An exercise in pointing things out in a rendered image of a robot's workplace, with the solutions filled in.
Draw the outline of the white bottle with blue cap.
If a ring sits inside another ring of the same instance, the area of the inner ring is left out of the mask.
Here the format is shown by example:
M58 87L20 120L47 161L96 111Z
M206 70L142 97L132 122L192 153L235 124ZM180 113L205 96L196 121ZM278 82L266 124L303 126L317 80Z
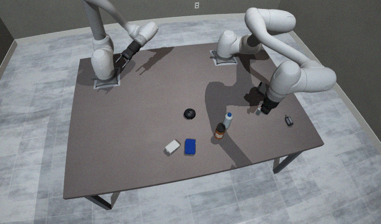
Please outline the white bottle with blue cap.
M233 115L231 113L227 113L225 115L225 118L224 118L224 121L223 121L223 125L228 128L231 124L231 121L233 119Z

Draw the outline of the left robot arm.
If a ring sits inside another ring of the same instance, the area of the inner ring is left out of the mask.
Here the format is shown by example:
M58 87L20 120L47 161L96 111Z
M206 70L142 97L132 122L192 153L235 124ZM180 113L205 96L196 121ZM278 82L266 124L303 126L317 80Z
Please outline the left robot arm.
M224 31L218 40L217 51L211 58L217 64L235 63L233 54L256 54L262 44L291 59L282 62L270 80L270 91L279 97L295 92L322 92L331 89L336 83L335 72L317 61L311 61L304 54L274 35L288 33L296 25L294 15L277 9L249 8L245 23L252 34L237 36L233 31Z

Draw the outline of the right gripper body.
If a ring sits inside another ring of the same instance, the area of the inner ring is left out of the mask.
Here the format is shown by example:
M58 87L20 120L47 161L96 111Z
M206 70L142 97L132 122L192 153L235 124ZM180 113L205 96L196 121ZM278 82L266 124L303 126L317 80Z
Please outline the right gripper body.
M137 34L127 49L124 50L121 54L125 59L131 60L133 55L135 55L146 43L147 40L145 37L141 34Z

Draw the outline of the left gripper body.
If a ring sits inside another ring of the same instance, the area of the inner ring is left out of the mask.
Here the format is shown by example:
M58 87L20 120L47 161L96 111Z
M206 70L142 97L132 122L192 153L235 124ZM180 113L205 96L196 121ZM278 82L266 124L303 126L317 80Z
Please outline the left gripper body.
M261 108L261 112L263 112L265 115L267 115L271 109L274 109L277 107L277 105L286 97L279 97L274 95L269 88L269 85L263 82L260 82L258 87L256 88L256 91L264 97L264 105Z

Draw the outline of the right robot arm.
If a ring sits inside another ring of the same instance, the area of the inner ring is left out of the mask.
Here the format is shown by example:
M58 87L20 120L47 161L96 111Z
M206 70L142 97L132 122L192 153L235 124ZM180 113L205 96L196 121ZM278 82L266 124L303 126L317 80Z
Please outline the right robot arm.
M130 24L108 0L82 0L82 3L94 36L91 64L96 75L91 78L97 80L97 87L117 84L118 69L114 68L113 63L114 44L110 36L105 33L98 7L109 13L128 32L131 39L134 39L137 34L141 34L147 42L150 41L157 33L158 25L153 21L144 26Z

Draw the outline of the brown jar with black lid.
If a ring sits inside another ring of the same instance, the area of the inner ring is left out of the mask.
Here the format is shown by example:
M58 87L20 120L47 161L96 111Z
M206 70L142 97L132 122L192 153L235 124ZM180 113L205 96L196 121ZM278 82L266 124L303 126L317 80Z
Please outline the brown jar with black lid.
M223 136L224 136L224 133L225 133L225 130L226 127L223 125L223 124L219 124L217 127L216 127L216 130L215 130L215 133L214 133L214 136L216 139L222 139Z

